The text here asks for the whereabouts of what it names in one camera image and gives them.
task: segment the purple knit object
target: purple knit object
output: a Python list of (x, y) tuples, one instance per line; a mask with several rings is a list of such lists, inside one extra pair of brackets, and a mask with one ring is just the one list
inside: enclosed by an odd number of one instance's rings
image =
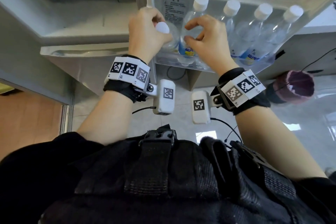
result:
[(300, 104), (314, 94), (313, 76), (306, 72), (288, 71), (276, 78), (273, 88), (281, 100)]

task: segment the black vest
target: black vest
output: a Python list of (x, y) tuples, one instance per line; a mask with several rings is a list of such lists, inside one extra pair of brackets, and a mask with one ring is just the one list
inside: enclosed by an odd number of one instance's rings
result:
[(197, 145), (165, 128), (111, 144), (72, 164), (83, 174), (73, 197), (40, 222), (325, 223), (289, 179), (230, 144), (206, 137)]

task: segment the hand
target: hand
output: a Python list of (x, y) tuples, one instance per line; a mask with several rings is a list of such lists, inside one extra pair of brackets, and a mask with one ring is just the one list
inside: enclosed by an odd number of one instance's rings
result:
[(147, 64), (158, 53), (162, 45), (173, 39), (171, 34), (164, 34), (155, 29), (158, 22), (165, 21), (156, 8), (141, 8), (128, 23), (128, 54), (136, 56)]
[(185, 28), (191, 30), (196, 26), (203, 27), (203, 31), (198, 37), (194, 39), (188, 35), (184, 37), (184, 40), (213, 71), (221, 76), (227, 71), (239, 67), (230, 56), (224, 23), (210, 15), (203, 15), (188, 21)]

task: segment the refrigerator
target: refrigerator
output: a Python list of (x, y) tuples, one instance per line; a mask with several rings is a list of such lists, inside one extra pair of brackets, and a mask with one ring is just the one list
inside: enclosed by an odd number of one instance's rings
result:
[[(154, 6), (179, 29), (194, 0), (0, 0), (11, 14), (44, 45), (41, 55), (48, 58), (96, 94), (117, 55), (127, 53), (128, 18), (143, 6)], [(209, 0), (207, 13), (218, 16), (228, 0)], [(258, 5), (267, 2), (280, 18), (291, 5), (300, 5), (304, 14), (291, 27), (287, 39), (325, 10), (334, 0), (238, 0), (241, 8), (236, 23), (251, 16)], [(273, 52), (251, 68), (254, 73), (274, 62)], [(159, 52), (150, 62), (151, 82), (156, 83), (155, 64), (179, 66), (212, 72), (201, 62), (184, 64), (177, 50)]]

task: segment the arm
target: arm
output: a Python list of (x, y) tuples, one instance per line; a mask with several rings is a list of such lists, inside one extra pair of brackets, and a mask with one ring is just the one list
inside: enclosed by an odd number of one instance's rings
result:
[[(196, 38), (186, 36), (191, 46), (219, 76), (238, 67), (230, 56), (225, 24), (205, 15), (185, 26), (190, 30), (201, 25), (204, 30)], [(278, 119), (270, 108), (255, 106), (236, 116), (244, 144), (260, 153), (273, 167), (287, 177), (300, 180), (326, 177), (297, 137)]]
[[(148, 64), (162, 45), (171, 41), (171, 34), (163, 34), (155, 29), (160, 21), (164, 21), (162, 14), (155, 8), (146, 7), (130, 18), (130, 55)], [(104, 145), (123, 140), (127, 137), (132, 105), (133, 102), (123, 94), (106, 91), (77, 132), (86, 140)]]

